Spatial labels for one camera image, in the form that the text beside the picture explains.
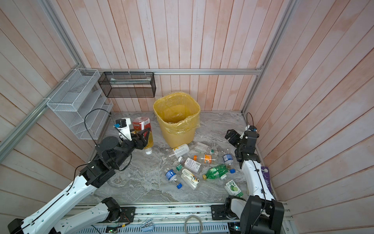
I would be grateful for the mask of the red yellow tea bottle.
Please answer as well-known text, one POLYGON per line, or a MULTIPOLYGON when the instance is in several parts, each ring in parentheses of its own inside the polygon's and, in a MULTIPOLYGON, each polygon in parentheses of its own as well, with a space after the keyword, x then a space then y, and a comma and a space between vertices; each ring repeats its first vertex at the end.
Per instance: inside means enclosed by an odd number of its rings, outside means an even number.
MULTIPOLYGON (((134 119, 132 122, 134 131, 136 133, 141 132, 146 128, 151 128, 151 122, 148 117, 138 117, 134 119)), ((144 148, 147 155, 152 154, 152 147, 153 147, 153 134, 150 133, 149 140, 147 146, 144 148)))

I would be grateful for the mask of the blue label pepsi bottle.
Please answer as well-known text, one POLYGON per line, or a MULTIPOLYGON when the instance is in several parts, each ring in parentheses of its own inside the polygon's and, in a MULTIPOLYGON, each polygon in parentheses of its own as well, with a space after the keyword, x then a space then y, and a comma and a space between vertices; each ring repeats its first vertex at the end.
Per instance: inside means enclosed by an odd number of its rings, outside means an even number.
POLYGON ((173 169, 166 168, 165 177, 169 182, 173 182, 177 189, 181 189, 183 187, 180 179, 177 177, 177 174, 173 169))

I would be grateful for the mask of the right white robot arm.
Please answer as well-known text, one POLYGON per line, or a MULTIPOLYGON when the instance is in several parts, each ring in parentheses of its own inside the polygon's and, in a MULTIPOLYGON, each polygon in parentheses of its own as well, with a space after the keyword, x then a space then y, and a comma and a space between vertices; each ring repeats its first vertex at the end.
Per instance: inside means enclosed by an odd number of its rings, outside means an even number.
POLYGON ((255 126, 250 125, 239 134, 228 130, 225 138, 235 147, 235 157, 246 179, 248 199, 230 195, 225 202, 227 218, 240 220, 242 234, 279 234, 284 217, 284 206, 275 200, 266 184, 261 160, 255 154, 259 137, 255 126))

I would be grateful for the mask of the white carton drink bottle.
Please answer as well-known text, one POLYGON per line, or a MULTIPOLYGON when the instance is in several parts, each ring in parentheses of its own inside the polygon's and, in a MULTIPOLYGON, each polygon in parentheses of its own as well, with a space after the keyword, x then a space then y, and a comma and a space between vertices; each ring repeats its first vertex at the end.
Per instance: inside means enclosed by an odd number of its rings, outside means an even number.
POLYGON ((193 190, 195 190, 200 183, 200 180, 188 169, 182 170, 181 178, 193 190))

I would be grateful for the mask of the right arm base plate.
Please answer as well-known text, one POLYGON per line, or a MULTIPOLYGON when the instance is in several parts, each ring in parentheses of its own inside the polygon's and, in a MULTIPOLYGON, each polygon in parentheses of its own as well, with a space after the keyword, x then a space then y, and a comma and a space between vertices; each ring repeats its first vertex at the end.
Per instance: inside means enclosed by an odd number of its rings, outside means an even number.
POLYGON ((232 220, 237 218, 235 215, 231 215, 223 204, 211 205, 210 208, 213 220, 232 220))

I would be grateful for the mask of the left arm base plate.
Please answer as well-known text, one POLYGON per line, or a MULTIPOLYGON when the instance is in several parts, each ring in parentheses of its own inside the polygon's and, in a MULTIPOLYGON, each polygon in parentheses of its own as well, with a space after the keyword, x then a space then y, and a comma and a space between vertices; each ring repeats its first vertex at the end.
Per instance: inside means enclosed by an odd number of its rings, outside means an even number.
POLYGON ((132 223, 136 207, 120 207, 119 211, 110 212, 107 219, 100 223, 132 223))

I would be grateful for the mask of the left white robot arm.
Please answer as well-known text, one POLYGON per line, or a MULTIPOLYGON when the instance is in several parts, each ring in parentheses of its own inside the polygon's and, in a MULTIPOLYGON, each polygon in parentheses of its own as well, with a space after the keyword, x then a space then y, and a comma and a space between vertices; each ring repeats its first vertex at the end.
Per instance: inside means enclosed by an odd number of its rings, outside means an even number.
POLYGON ((119 222, 122 209, 112 197, 70 218, 64 216, 115 175, 126 160, 131 160, 135 149, 144 149, 148 144, 150 132, 150 128, 146 128, 130 134, 131 138, 124 140, 115 136, 104 138, 95 146, 96 155, 93 160, 82 165, 83 169, 72 183, 32 215, 11 221, 8 224, 9 233, 72 234, 99 222, 119 222))

